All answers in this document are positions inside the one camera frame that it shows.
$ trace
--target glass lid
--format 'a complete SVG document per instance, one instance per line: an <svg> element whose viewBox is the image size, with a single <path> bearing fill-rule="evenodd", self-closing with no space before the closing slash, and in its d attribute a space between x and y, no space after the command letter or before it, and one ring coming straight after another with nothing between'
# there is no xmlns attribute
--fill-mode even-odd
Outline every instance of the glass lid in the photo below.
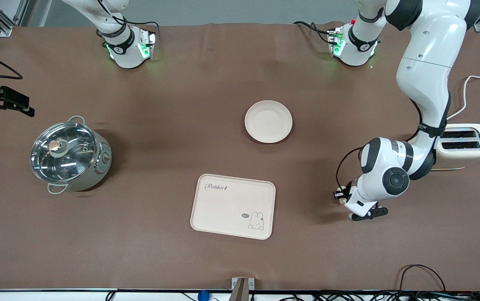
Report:
<svg viewBox="0 0 480 301"><path fill-rule="evenodd" d="M98 152L93 132L79 122L62 122L43 132L32 146L30 164L36 176L63 183L84 173Z"/></svg>

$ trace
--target green led light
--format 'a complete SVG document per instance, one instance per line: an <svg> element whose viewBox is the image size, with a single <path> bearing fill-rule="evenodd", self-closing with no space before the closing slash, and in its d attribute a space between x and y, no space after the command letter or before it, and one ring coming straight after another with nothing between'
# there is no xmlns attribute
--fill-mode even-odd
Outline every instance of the green led light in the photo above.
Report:
<svg viewBox="0 0 480 301"><path fill-rule="evenodd" d="M114 59L114 55L112 54L112 50L110 50L110 47L108 46L108 44L106 44L106 49L108 49L108 52L110 53L110 58Z"/></svg>
<svg viewBox="0 0 480 301"><path fill-rule="evenodd" d="M338 45L335 46L334 54L340 56L342 54L342 49L344 48L346 41L342 38Z"/></svg>
<svg viewBox="0 0 480 301"><path fill-rule="evenodd" d="M376 42L374 44L374 46L372 46L372 52L370 52L370 56L374 55L374 51L375 51L375 47L378 45L378 43Z"/></svg>
<svg viewBox="0 0 480 301"><path fill-rule="evenodd" d="M138 44L139 50L141 52L141 56L146 59L148 58L151 54L149 53L149 47L145 45Z"/></svg>

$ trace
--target rabbit cartoon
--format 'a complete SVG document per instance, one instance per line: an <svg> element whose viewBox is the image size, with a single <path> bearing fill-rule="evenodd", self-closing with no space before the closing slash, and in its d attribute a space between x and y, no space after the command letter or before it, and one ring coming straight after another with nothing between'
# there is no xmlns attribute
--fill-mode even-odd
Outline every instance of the rabbit cartoon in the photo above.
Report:
<svg viewBox="0 0 480 301"><path fill-rule="evenodd" d="M249 229L264 230L264 219L261 212L253 212L248 225Z"/></svg>

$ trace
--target stainless steel pot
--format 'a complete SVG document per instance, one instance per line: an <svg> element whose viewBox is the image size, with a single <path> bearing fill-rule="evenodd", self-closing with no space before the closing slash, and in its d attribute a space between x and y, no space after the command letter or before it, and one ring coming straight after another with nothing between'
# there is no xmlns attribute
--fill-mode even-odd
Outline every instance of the stainless steel pot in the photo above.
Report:
<svg viewBox="0 0 480 301"><path fill-rule="evenodd" d="M104 178L112 164L112 151L82 116L72 116L39 135L32 146L30 164L34 175L47 182L49 193L81 191Z"/></svg>

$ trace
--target pot handle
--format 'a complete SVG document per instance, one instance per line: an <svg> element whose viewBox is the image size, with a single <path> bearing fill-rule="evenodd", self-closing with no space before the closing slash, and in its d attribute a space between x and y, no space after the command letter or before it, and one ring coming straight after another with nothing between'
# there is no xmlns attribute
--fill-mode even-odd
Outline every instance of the pot handle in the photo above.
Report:
<svg viewBox="0 0 480 301"><path fill-rule="evenodd" d="M71 116L71 118L69 118L69 119L67 120L67 122L71 122L71 121L73 121L73 120L75 120L75 119L81 119L81 120L82 120L82 124L86 124L86 121L85 121L84 118L83 118L82 116L80 116L80 115Z"/></svg>
<svg viewBox="0 0 480 301"><path fill-rule="evenodd" d="M52 191L52 187L63 187L63 189L59 192L54 192ZM69 188L69 184L53 184L53 183L48 183L47 184L47 190L49 191L50 194L62 194Z"/></svg>

